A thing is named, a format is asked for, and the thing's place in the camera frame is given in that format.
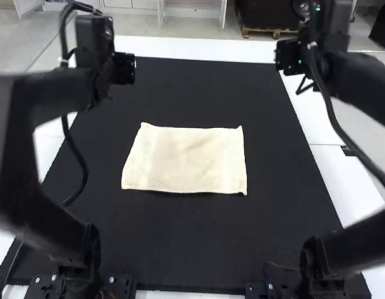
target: cable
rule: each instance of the cable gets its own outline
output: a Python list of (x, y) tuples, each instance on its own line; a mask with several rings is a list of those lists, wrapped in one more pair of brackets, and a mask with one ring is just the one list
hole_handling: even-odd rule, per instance
[[(93, 6), (90, 6), (88, 4), (84, 4), (81, 2), (77, 2), (77, 1), (70, 1), (66, 5), (66, 7), (62, 10), (60, 14), (59, 30), (60, 30), (61, 53), (62, 53), (62, 61), (60, 66), (63, 68), (68, 68), (68, 60), (75, 53), (75, 50), (76, 50), (76, 48), (74, 48), (70, 52), (68, 52), (67, 37), (65, 33), (67, 18), (75, 10), (91, 12), (95, 15), (100, 15), (100, 16), (103, 15), (101, 11), (99, 11), (98, 9), (95, 9)], [(73, 203), (76, 200), (76, 198), (79, 197), (79, 195), (85, 189), (85, 186), (88, 181), (88, 168), (87, 168), (87, 163), (83, 157), (83, 154), (77, 148), (75, 141), (72, 138), (72, 135), (70, 134), (67, 115), (64, 115), (61, 117), (61, 123), (62, 123), (62, 131), (64, 132), (64, 136), (65, 136), (65, 141), (67, 142), (67, 144), (69, 145), (69, 148), (71, 149), (72, 153), (76, 157), (76, 160), (78, 161), (80, 168), (82, 169), (82, 175), (83, 175), (80, 186), (66, 200), (62, 202), (62, 205), (64, 207), (68, 207), (71, 205), (71, 203)]]
[(273, 266), (273, 267), (276, 267), (276, 268), (280, 268), (284, 271), (288, 271), (288, 272), (294, 272), (294, 271), (299, 271), (300, 268), (299, 267), (288, 267), (288, 266), (283, 266), (283, 265), (279, 265), (277, 263), (274, 263), (274, 262), (265, 262), (264, 265), (263, 265), (263, 275), (265, 278), (269, 278), (269, 275), (266, 271), (266, 268), (268, 266)]
[(68, 143), (70, 150), (73, 152), (74, 156), (76, 157), (83, 172), (82, 183), (80, 184), (80, 186), (74, 191), (74, 193), (72, 193), (71, 196), (69, 196), (66, 200), (62, 202), (62, 205), (64, 207), (67, 207), (71, 203), (73, 203), (76, 200), (76, 198), (78, 198), (78, 196), (82, 193), (83, 189), (85, 189), (85, 186), (88, 180), (88, 168), (87, 168), (87, 163), (85, 158), (77, 148), (75, 141), (72, 138), (72, 135), (70, 134), (67, 116), (62, 116), (61, 122), (62, 122), (62, 131), (64, 132), (65, 140)]
[[(313, 0), (309, 1), (310, 6), (310, 12), (312, 14), (312, 18), (314, 18), (314, 4)], [(314, 20), (310, 20), (310, 28), (309, 28), (309, 45), (315, 40), (314, 36)], [(310, 68), (311, 74), (313, 75), (313, 80), (318, 85), (318, 88), (320, 89), (321, 94), (323, 95), (328, 118), (330, 119), (330, 123), (335, 130), (335, 132), (339, 135), (339, 137), (346, 143), (346, 145), (354, 152), (356, 153), (359, 160), (363, 163), (363, 165), (379, 180), (379, 182), (385, 187), (385, 172), (379, 168), (364, 152), (363, 150), (350, 138), (350, 136), (342, 129), (340, 124), (338, 123), (338, 120), (336, 119), (336, 115), (333, 109), (332, 101), (330, 94), (328, 93), (328, 89), (323, 81), (323, 78), (321, 77), (317, 62), (315, 58), (315, 51), (316, 47), (308, 47), (308, 66)]]
[(16, 254), (14, 255), (14, 258), (10, 264), (10, 267), (8, 268), (8, 271), (7, 271), (7, 274), (6, 274), (6, 277), (4, 278), (4, 280), (0, 283), (0, 299), (2, 299), (3, 297), (3, 290), (4, 290), (4, 287), (7, 285), (7, 281), (8, 281), (8, 278), (11, 274), (11, 271), (12, 271), (12, 268), (14, 266), (14, 264), (16, 263), (16, 260), (19, 256), (19, 252), (21, 251), (21, 247), (23, 245), (24, 241), (21, 241), (21, 244), (19, 244), (19, 247), (16, 251)]

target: cream towel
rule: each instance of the cream towel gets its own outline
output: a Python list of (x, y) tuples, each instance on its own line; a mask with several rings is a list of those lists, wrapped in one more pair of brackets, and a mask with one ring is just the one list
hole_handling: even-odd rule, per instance
[(247, 195), (242, 127), (165, 128), (141, 123), (122, 189)]

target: floor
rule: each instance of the floor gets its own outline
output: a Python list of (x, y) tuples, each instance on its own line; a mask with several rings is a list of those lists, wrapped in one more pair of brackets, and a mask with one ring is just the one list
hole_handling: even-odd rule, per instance
[[(35, 11), (23, 19), (16, 12), (0, 9), (0, 74), (38, 71), (58, 66), (59, 57), (58, 12)], [(167, 17), (162, 28), (157, 16), (113, 14), (115, 32), (121, 36), (187, 37), (200, 39), (243, 40), (232, 7), (227, 9), (226, 27), (221, 29), (217, 20)], [(356, 16), (351, 26), (351, 50), (379, 50), (368, 39), (374, 18)], [(69, 47), (75, 45), (74, 22), (68, 28)], [(272, 40), (270, 34), (254, 34), (250, 40)], [(385, 54), (373, 54), (385, 63)], [(339, 101), (335, 111), (343, 128), (355, 139), (365, 152), (385, 170), (385, 128), (360, 111)], [(376, 182), (385, 198), (385, 191)]]

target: table surface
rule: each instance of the table surface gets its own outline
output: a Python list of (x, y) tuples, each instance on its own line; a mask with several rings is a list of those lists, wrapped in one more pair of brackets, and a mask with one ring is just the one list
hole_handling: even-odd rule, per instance
[[(273, 64), (276, 42), (250, 40), (204, 40), (175, 39), (165, 37), (116, 36), (115, 48), (120, 52), (134, 53), (140, 57), (159, 57), (191, 60), (213, 60)], [(58, 51), (48, 49), (36, 62), (36, 69), (52, 69), (57, 66)], [(281, 74), (286, 91), (303, 128), (315, 161), (344, 227), (385, 208), (371, 178), (356, 157), (343, 154), (343, 142), (333, 131), (326, 114), (325, 104), (319, 93), (307, 91), (295, 95), (302, 76), (285, 77)], [(72, 123), (76, 114), (69, 115)], [(42, 181), (48, 172), (63, 140), (59, 120), (46, 123), (34, 133), (39, 178)], [(0, 231), (0, 264), (14, 236)], [(385, 265), (366, 270), (363, 275), (374, 299), (385, 298)], [(27, 287), (8, 286), (6, 298), (23, 298)], [(222, 294), (198, 294), (158, 291), (138, 291), (139, 299), (162, 299), (180, 297), (184, 299), (242, 298)]]

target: black mat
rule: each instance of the black mat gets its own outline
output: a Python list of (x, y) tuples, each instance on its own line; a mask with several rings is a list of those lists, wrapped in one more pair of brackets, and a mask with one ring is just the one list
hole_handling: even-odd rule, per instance
[[(246, 282), (263, 279), (266, 261), (297, 265), (309, 236), (341, 227), (274, 65), (140, 58), (136, 85), (112, 94), (112, 102), (81, 113), (71, 129), (90, 179), (70, 210), (100, 230), (103, 273), (128, 272), (140, 288), (243, 293)], [(242, 125), (248, 196), (121, 190), (142, 121)], [(44, 189), (60, 202), (80, 177), (63, 145)], [(10, 282), (51, 273), (42, 254), (23, 250), (22, 256)], [(362, 276), (353, 284), (352, 291), (369, 294)]]

